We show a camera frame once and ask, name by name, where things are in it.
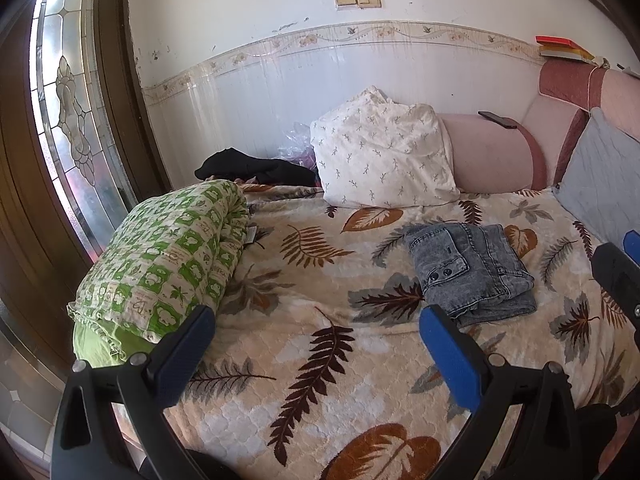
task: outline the white pillow with leaf print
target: white pillow with leaf print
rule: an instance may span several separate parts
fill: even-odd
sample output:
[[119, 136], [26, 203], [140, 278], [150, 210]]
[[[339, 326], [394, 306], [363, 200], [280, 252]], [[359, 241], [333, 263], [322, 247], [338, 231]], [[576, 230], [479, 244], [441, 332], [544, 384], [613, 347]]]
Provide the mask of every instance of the white pillow with leaf print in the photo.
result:
[[324, 199], [341, 207], [457, 200], [449, 135], [429, 105], [406, 106], [374, 86], [311, 124]]

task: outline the floral wallpaper border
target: floral wallpaper border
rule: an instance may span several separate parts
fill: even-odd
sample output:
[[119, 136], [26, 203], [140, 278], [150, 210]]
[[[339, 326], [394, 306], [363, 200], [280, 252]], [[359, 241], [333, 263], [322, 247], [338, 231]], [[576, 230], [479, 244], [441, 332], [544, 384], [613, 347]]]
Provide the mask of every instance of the floral wallpaper border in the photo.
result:
[[218, 77], [296, 52], [372, 43], [431, 43], [477, 48], [544, 64], [536, 45], [477, 28], [426, 22], [358, 22], [327, 25], [256, 41], [212, 57], [143, 90], [146, 104], [158, 104], [193, 88], [204, 77]]

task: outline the denim pocket flap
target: denim pocket flap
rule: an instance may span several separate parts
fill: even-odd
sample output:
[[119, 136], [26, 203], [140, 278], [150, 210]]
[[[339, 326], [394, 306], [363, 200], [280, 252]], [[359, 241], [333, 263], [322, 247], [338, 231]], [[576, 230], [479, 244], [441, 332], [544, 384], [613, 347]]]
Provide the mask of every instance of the denim pocket flap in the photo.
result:
[[414, 261], [423, 287], [448, 282], [469, 270], [464, 256], [456, 248], [445, 228], [420, 236], [411, 244]]

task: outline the gray denim jeans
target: gray denim jeans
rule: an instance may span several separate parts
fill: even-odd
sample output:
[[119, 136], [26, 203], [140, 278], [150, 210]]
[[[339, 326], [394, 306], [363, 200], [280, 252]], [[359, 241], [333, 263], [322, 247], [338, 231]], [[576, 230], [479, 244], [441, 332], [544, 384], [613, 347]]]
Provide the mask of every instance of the gray denim jeans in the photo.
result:
[[427, 304], [438, 304], [459, 326], [536, 310], [531, 276], [501, 225], [445, 222], [404, 238]]

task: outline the stained glass panel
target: stained glass panel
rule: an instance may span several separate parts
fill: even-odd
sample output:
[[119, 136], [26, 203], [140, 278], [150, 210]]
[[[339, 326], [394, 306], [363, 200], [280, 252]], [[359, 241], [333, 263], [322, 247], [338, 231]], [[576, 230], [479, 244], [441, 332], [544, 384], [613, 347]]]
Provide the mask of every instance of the stained glass panel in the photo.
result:
[[97, 74], [94, 0], [37, 0], [31, 102], [63, 209], [95, 261], [136, 204], [115, 149]]

